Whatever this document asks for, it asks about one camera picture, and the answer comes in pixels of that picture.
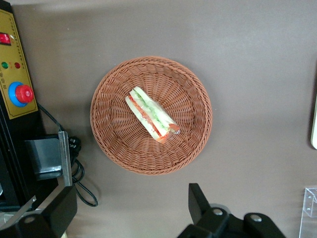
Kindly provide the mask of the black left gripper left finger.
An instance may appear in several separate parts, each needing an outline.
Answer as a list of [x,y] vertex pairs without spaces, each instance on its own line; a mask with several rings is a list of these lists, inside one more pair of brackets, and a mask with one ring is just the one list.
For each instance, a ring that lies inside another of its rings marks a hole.
[[32,197],[0,227],[2,238],[60,238],[77,213],[75,186],[64,187],[40,212],[29,210],[35,203]]

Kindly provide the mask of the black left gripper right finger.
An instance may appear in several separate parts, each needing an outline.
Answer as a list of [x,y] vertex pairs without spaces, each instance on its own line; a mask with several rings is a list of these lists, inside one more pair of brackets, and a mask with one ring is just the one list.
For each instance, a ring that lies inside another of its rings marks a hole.
[[197,183],[188,187],[188,208],[193,223],[180,238],[284,238],[285,235],[265,214],[247,213],[235,217],[220,205],[211,205]]

